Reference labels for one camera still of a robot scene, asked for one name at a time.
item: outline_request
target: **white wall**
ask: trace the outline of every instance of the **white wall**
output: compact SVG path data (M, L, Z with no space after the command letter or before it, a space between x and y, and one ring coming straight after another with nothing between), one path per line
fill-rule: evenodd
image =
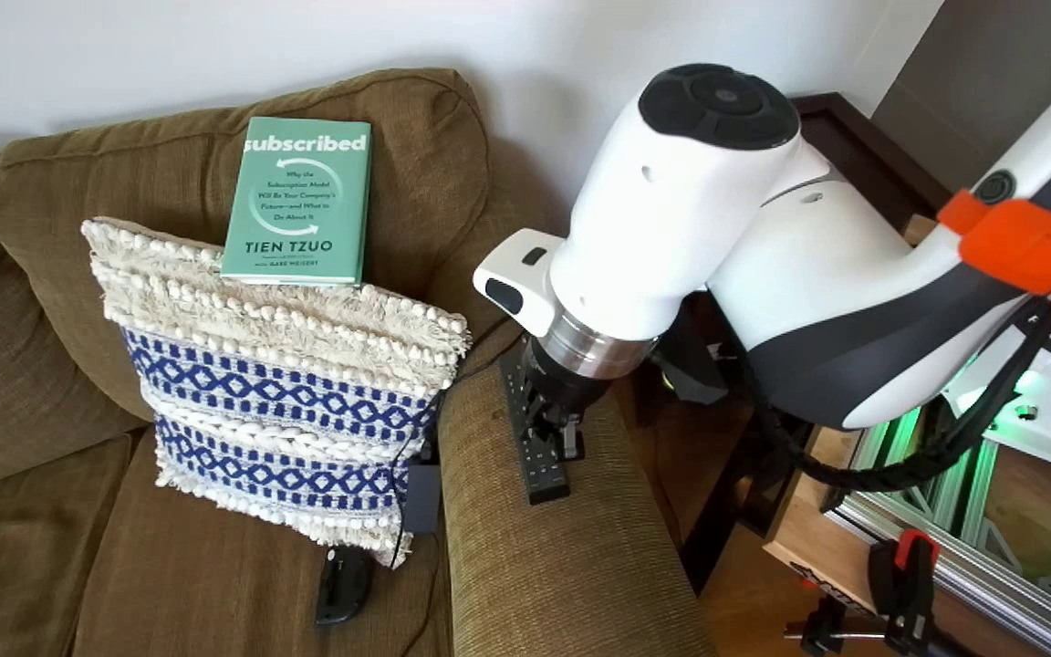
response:
M456 65L571 194L656 70L731 62L875 110L940 0L0 0L0 146L378 65Z

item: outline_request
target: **blue and white pillow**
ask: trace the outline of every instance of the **blue and white pillow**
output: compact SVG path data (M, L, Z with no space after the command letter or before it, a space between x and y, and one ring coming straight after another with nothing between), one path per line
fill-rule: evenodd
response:
M467 349L375 286L239 286L214 244L87 217L103 310L158 412L161 484L398 564L405 458Z

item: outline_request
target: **black cable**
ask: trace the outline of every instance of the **black cable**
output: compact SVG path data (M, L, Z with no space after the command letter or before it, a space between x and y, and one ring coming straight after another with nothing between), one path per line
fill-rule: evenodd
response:
M1015 397L1015 383L1024 374L1024 368L1032 363L1032 357L1048 344L1048 335L1051 335L1051 304L1043 305L1043 314L1037 318L1037 326L1027 329L1020 348L993 374L984 395L960 417L960 422L949 428L949 434L937 434L931 441L922 441L922 450L911 451L900 464L870 467L870 470L842 470L842 467L829 467L829 464L812 458L795 438L788 438L788 430L780 428L780 412L761 400L751 373L746 373L746 389L751 389L756 417L759 417L761 430L776 446L785 446L788 458L802 475L833 484L835 494L850 494L850 489L859 489L859 494L909 489L909 484L922 484L922 480L937 477L967 450L975 450L982 441L984 428Z

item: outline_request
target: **green book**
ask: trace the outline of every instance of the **green book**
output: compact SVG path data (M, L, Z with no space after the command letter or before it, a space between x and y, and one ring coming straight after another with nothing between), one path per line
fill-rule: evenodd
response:
M221 276L362 281L369 153L362 120L250 118Z

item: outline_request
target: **white robot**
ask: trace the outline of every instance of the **white robot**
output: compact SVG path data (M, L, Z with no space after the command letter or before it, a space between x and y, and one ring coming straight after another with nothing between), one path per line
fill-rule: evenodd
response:
M580 410L707 288L780 412L870 428L946 395L967 417L982 389L1008 388L1004 406L1020 383L1020 446L1051 455L1048 314L1032 354L1015 357L1032 332L1024 298L1051 295L1051 110L909 247L802 142L780 90L724 65L677 65L610 126L570 236L505 236L473 288L532 335L526 422L565 446Z

